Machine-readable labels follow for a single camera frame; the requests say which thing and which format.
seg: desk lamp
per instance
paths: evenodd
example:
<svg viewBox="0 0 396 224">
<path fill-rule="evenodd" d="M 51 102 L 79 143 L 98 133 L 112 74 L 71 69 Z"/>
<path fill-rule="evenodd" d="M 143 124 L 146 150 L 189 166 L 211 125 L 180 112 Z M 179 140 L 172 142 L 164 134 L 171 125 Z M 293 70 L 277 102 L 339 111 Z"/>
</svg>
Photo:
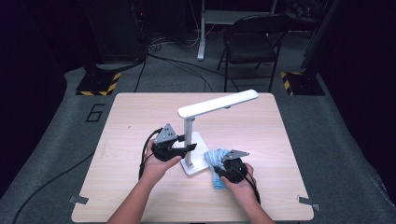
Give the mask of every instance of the desk lamp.
<svg viewBox="0 0 396 224">
<path fill-rule="evenodd" d="M 254 90 L 241 91 L 195 105 L 183 106 L 177 111 L 178 115 L 184 119 L 184 147 L 191 145 L 192 143 L 197 144 L 196 149 L 194 151 L 189 151 L 186 157 L 181 160 L 181 164 L 187 175 L 197 174 L 209 167 L 204 156 L 204 153 L 209 149 L 207 148 L 202 136 L 198 132 L 192 132 L 192 123 L 194 122 L 195 117 L 222 108 L 228 109 L 232 105 L 242 104 L 258 97 L 259 94 Z"/>
</svg>

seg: black chair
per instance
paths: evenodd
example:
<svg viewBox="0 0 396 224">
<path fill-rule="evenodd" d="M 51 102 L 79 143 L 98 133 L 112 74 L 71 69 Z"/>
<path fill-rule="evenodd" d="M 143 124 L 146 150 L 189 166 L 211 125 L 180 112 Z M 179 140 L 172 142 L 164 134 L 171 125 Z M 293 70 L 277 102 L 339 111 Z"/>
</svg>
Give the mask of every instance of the black chair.
<svg viewBox="0 0 396 224">
<path fill-rule="evenodd" d="M 229 63 L 273 63 L 271 76 L 240 77 L 263 78 L 270 77 L 268 91 L 271 91 L 276 71 L 277 59 L 283 37 L 291 26 L 290 17 L 285 14 L 248 16 L 236 21 L 226 36 L 224 36 L 224 51 L 218 65 L 225 62 L 224 92 L 227 91 Z"/>
</svg>

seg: black cable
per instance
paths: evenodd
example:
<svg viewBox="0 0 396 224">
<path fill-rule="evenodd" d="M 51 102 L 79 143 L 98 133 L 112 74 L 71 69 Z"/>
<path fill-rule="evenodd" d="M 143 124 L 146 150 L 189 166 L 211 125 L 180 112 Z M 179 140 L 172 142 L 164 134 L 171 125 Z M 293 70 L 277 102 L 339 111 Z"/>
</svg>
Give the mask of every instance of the black cable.
<svg viewBox="0 0 396 224">
<path fill-rule="evenodd" d="M 215 40 L 219 37 L 219 33 L 218 32 L 212 32 L 211 34 L 206 34 L 205 38 L 206 40 Z"/>
<path fill-rule="evenodd" d="M 152 57 L 152 58 L 155 58 L 155 59 L 164 60 L 164 61 L 170 61 L 170 62 L 175 62 L 175 63 L 184 63 L 184 64 L 187 64 L 187 65 L 190 65 L 190 66 L 194 66 L 194 67 L 197 67 L 197 68 L 206 70 L 207 72 L 211 72 L 211 73 L 214 73 L 214 74 L 217 74 L 217 75 L 220 75 L 220 76 L 224 77 L 224 75 L 223 75 L 222 73 L 220 73 L 220 72 L 216 72 L 216 71 L 207 69 L 207 68 L 205 68 L 205 67 L 202 67 L 202 66 L 199 66 L 199 65 L 196 65 L 196 64 L 193 64 L 193 63 L 186 63 L 186 62 L 179 61 L 179 60 L 174 60 L 174 59 L 168 59 L 168 58 L 164 58 L 164 57 L 160 57 L 160 56 L 155 56 L 155 55 L 152 55 L 152 54 L 150 54 L 150 53 L 148 53 L 148 56 L 150 56 L 150 57 Z M 240 90 L 238 89 L 238 87 L 236 86 L 235 82 L 233 81 L 233 79 L 230 79 L 230 80 L 231 80 L 231 82 L 233 83 L 233 85 L 236 87 L 236 90 L 237 90 L 237 91 L 240 91 Z"/>
<path fill-rule="evenodd" d="M 29 201 L 40 191 L 42 190 L 44 187 L 46 187 L 48 184 L 52 183 L 53 181 L 55 181 L 56 179 L 58 179 L 59 177 L 67 174 L 68 172 L 74 170 L 76 167 L 78 167 L 79 165 L 81 165 L 84 161 L 87 161 L 91 156 L 93 156 L 95 152 L 91 153 L 88 157 L 86 157 L 84 160 L 80 161 L 79 163 L 77 163 L 76 165 L 70 167 L 69 169 L 67 169 L 66 171 L 60 173 L 59 175 L 56 175 L 55 177 L 53 177 L 51 180 L 47 181 L 47 183 L 45 183 L 44 185 L 42 185 L 40 188 L 38 188 L 35 192 L 33 192 L 29 198 L 27 198 L 25 200 L 25 202 L 22 204 L 22 206 L 20 207 L 20 209 L 18 210 L 17 214 L 15 214 L 14 218 L 12 219 L 12 223 L 16 223 L 18 216 L 20 215 L 22 209 L 24 208 L 24 206 L 26 206 L 26 204 L 29 203 Z"/>
<path fill-rule="evenodd" d="M 149 44 L 148 47 L 151 49 L 151 51 L 160 51 L 162 48 L 162 42 L 166 39 L 166 37 L 160 37 L 156 40 L 152 40 Z"/>
<path fill-rule="evenodd" d="M 145 163 L 146 163 L 146 160 L 147 160 L 150 156 L 152 156 L 152 154 L 154 154 L 154 153 L 151 153 L 151 154 L 147 157 L 147 159 L 145 159 L 146 148 L 147 148 L 147 146 L 148 146 L 148 144 L 149 144 L 149 140 L 151 139 L 151 137 L 152 137 L 154 134 L 160 133 L 162 130 L 163 130 L 163 128 L 160 128 L 160 129 L 157 129 L 157 130 L 155 130 L 154 132 L 152 132 L 152 133 L 148 136 L 148 139 L 146 140 L 145 145 L 143 146 L 143 150 L 142 150 L 142 160 L 141 160 L 141 162 L 140 162 L 140 168 L 139 168 L 139 179 L 140 179 L 140 177 L 142 177 L 143 171 L 145 170 Z"/>
<path fill-rule="evenodd" d="M 200 75 L 199 73 L 195 72 L 194 70 L 192 70 L 192 69 L 190 69 L 189 67 L 184 66 L 184 65 L 183 65 L 183 66 L 184 66 L 184 68 L 183 68 L 183 67 L 181 67 L 181 65 L 179 65 L 179 64 L 177 64 L 177 63 L 175 63 L 175 62 L 170 62 L 170 61 L 167 61 L 167 60 L 165 60 L 165 62 L 170 63 L 170 64 L 172 64 L 173 66 L 177 67 L 178 69 L 181 69 L 181 70 L 185 71 L 186 73 L 189 73 L 189 74 L 191 74 L 191 75 L 193 75 L 193 76 L 195 76 L 195 77 L 199 77 L 199 78 L 202 79 L 202 80 L 204 81 L 204 83 L 205 83 L 205 85 L 204 85 L 204 91 L 205 91 L 205 86 L 206 86 L 206 84 L 207 84 L 207 86 L 208 86 L 208 87 L 210 88 L 210 90 L 213 92 L 213 89 L 212 89 L 212 87 L 210 86 L 209 82 L 208 82 L 202 75 Z"/>
<path fill-rule="evenodd" d="M 137 91 L 137 87 L 139 86 L 140 78 L 142 77 L 143 70 L 145 69 L 145 67 L 146 67 L 146 58 L 143 61 L 143 67 L 142 70 L 140 70 L 139 78 L 137 79 L 136 86 L 134 87 L 134 92 Z"/>
<path fill-rule="evenodd" d="M 244 179 L 246 179 L 246 181 L 249 183 L 249 185 L 253 188 L 254 195 L 256 196 L 257 202 L 258 202 L 258 203 L 262 203 L 262 200 L 260 199 L 259 191 L 257 190 L 257 185 L 254 183 L 253 176 L 252 176 L 249 172 L 247 172 L 247 174 L 250 176 L 251 180 L 253 181 L 253 183 L 252 183 L 245 175 L 243 175 L 241 172 L 239 172 L 239 171 L 238 171 L 237 169 L 235 169 L 234 167 L 229 166 L 228 168 L 231 168 L 232 170 L 234 170 L 235 172 L 237 172 L 239 175 L 241 175 L 242 177 L 244 177 Z"/>
</svg>

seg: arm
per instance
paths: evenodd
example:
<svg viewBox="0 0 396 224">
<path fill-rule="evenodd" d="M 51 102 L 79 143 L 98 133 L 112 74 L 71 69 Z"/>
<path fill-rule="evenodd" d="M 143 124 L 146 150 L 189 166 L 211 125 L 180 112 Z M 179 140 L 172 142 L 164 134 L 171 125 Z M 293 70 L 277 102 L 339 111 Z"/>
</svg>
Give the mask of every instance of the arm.
<svg viewBox="0 0 396 224">
<path fill-rule="evenodd" d="M 246 163 L 247 171 L 253 176 L 253 167 L 250 164 Z M 256 183 L 256 179 L 247 175 L 247 178 L 254 183 Z M 253 224 L 273 224 L 275 223 L 268 214 L 262 209 L 262 206 L 257 202 L 256 196 L 254 195 L 253 188 L 249 185 L 249 183 L 244 179 L 243 181 L 234 184 L 230 182 L 226 177 L 222 176 L 221 180 L 224 182 L 227 189 L 229 189 L 236 201 L 241 205 L 241 207 L 246 212 L 247 216 L 250 219 L 250 222 Z"/>
<path fill-rule="evenodd" d="M 163 178 L 165 172 L 181 160 L 181 157 L 174 157 L 164 162 L 153 155 L 150 156 L 152 143 L 153 140 L 148 143 L 146 165 L 142 177 L 107 223 L 140 223 L 151 190 Z"/>
</svg>

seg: cable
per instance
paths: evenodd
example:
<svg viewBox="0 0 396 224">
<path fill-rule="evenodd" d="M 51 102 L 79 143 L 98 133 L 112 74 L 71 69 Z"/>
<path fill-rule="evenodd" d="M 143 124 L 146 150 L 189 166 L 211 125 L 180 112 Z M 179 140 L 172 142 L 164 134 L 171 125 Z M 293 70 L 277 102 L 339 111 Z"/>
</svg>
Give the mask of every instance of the cable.
<svg viewBox="0 0 396 224">
<path fill-rule="evenodd" d="M 140 177 L 142 177 L 143 171 L 145 170 L 146 161 L 148 160 L 148 158 L 149 158 L 150 156 L 152 156 L 152 155 L 154 154 L 154 152 L 151 153 L 151 154 L 145 159 L 146 148 L 147 148 L 147 146 L 148 146 L 148 144 L 149 144 L 149 140 L 151 139 L 151 137 L 152 137 L 154 134 L 160 133 L 162 130 L 163 130 L 163 128 L 160 128 L 160 129 L 157 129 L 157 130 L 155 130 L 154 132 L 152 132 L 152 133 L 148 136 L 148 139 L 146 140 L 146 143 L 145 143 L 145 145 L 143 146 L 143 150 L 142 150 L 142 160 L 141 160 L 141 162 L 140 162 L 140 168 L 139 168 L 139 179 L 140 179 Z"/>
<path fill-rule="evenodd" d="M 95 153 L 95 151 L 93 153 L 91 153 L 88 157 L 86 157 L 84 160 L 80 161 L 79 163 L 77 163 L 76 165 L 70 167 L 69 169 L 67 169 L 66 171 L 60 173 L 59 175 L 56 175 L 55 177 L 53 177 L 51 180 L 47 181 L 47 183 L 45 183 L 44 185 L 42 185 L 40 188 L 38 188 L 35 192 L 33 192 L 29 198 L 27 198 L 25 200 L 25 202 L 22 204 L 22 206 L 20 207 L 20 209 L 18 210 L 17 214 L 15 214 L 14 218 L 12 219 L 12 223 L 16 223 L 18 216 L 20 215 L 22 209 L 24 208 L 24 206 L 26 206 L 26 204 L 29 203 L 29 201 L 40 191 L 42 190 L 44 187 L 46 187 L 48 184 L 52 183 L 53 181 L 55 181 L 56 179 L 58 179 L 59 177 L 67 174 L 68 172 L 74 170 L 76 167 L 78 167 L 79 165 L 81 165 L 84 161 L 87 161 L 91 156 L 93 156 L 93 154 Z"/>
<path fill-rule="evenodd" d="M 249 172 L 247 172 L 247 174 L 250 176 L 250 178 L 251 178 L 252 181 L 253 181 L 253 183 L 252 183 L 245 175 L 241 174 L 241 172 L 239 172 L 237 169 L 233 168 L 232 166 L 229 166 L 229 167 L 227 167 L 227 168 L 231 168 L 232 170 L 234 170 L 235 172 L 237 172 L 239 175 L 241 175 L 242 177 L 244 177 L 244 179 L 246 179 L 246 181 L 249 183 L 249 185 L 253 188 L 254 195 L 256 196 L 257 202 L 258 202 L 258 203 L 262 203 L 262 200 L 260 199 L 259 191 L 257 190 L 257 185 L 256 185 L 256 183 L 254 183 L 253 176 L 252 176 Z"/>
<path fill-rule="evenodd" d="M 196 26 L 197 30 L 199 30 L 198 21 L 197 21 L 197 19 L 195 18 L 195 13 L 194 13 L 194 10 L 193 10 L 193 8 L 192 8 L 192 2 L 191 2 L 191 0 L 190 0 L 189 2 L 190 2 L 190 8 L 191 8 L 192 16 L 194 17 L 194 21 L 195 21 L 195 26 Z M 198 43 L 198 40 L 199 40 L 199 32 L 197 32 L 197 37 L 195 38 L 194 43 L 192 43 L 191 45 L 184 45 L 184 44 L 182 44 L 182 46 L 183 46 L 183 47 L 186 47 L 186 48 L 191 48 L 192 46 L 196 45 L 196 43 Z"/>
<path fill-rule="evenodd" d="M 205 85 L 204 85 L 204 92 L 205 92 L 206 84 L 209 86 L 210 90 L 213 92 L 213 89 L 212 89 L 212 87 L 210 86 L 209 82 L 207 82 L 206 79 L 205 79 L 202 75 L 200 75 L 199 73 L 193 71 L 192 69 L 190 69 L 189 67 L 186 67 L 186 66 L 184 66 L 184 65 L 183 65 L 183 66 L 185 67 L 185 69 L 189 69 L 190 71 L 185 70 L 183 67 L 181 67 L 181 65 L 179 65 L 179 64 L 177 64 L 177 63 L 175 63 L 175 62 L 170 62 L 170 61 L 167 61 L 167 60 L 164 60 L 164 61 L 167 62 L 167 63 L 172 64 L 173 66 L 175 66 L 175 67 L 177 67 L 177 68 L 179 68 L 179 69 L 181 69 L 181 70 L 183 70 L 183 71 L 185 71 L 186 73 L 189 73 L 189 74 L 191 74 L 191 75 L 193 75 L 193 76 L 195 76 L 195 77 L 201 78 L 201 79 L 204 81 L 204 83 L 205 83 Z"/>
<path fill-rule="evenodd" d="M 220 11 L 222 11 L 223 2 L 224 2 L 224 0 L 221 0 L 221 3 L 220 3 Z M 213 25 L 212 25 L 212 27 L 210 28 L 210 30 L 205 34 L 205 38 L 206 38 L 207 35 L 209 35 L 209 33 L 213 30 L 213 28 L 214 28 L 215 26 L 216 26 L 216 24 L 213 24 Z"/>
<path fill-rule="evenodd" d="M 161 59 L 161 60 L 164 60 L 164 61 L 170 61 L 170 62 L 175 62 L 175 63 L 184 63 L 184 64 L 187 64 L 187 65 L 190 65 L 190 66 L 194 66 L 194 67 L 206 70 L 207 72 L 211 72 L 211 73 L 214 73 L 214 74 L 217 74 L 217 75 L 220 75 L 220 76 L 224 77 L 224 75 L 222 73 L 220 73 L 220 72 L 216 72 L 216 71 L 204 68 L 202 66 L 199 66 L 199 65 L 196 65 L 196 64 L 193 64 L 193 63 L 186 63 L 186 62 L 183 62 L 183 61 L 178 61 L 178 60 L 174 60 L 174 59 L 168 59 L 168 58 L 164 58 L 164 57 L 160 57 L 160 56 L 155 56 L 155 55 L 152 55 L 150 53 L 148 53 L 148 56 L 150 56 L 152 58 L 155 58 L 155 59 Z M 233 85 L 235 86 L 236 90 L 240 91 L 239 88 L 236 86 L 235 82 L 233 81 L 233 79 L 230 79 L 230 80 L 233 83 Z"/>
<path fill-rule="evenodd" d="M 134 87 L 134 92 L 137 91 L 137 87 L 139 86 L 140 78 L 142 77 L 143 70 L 145 69 L 145 67 L 146 67 L 146 58 L 143 61 L 143 67 L 142 67 L 142 70 L 140 70 L 139 78 L 137 79 L 136 86 Z"/>
<path fill-rule="evenodd" d="M 152 51 L 159 51 L 162 48 L 162 42 L 163 40 L 167 39 L 167 37 L 160 37 L 156 40 L 151 41 L 151 43 L 148 45 L 149 49 Z"/>
</svg>

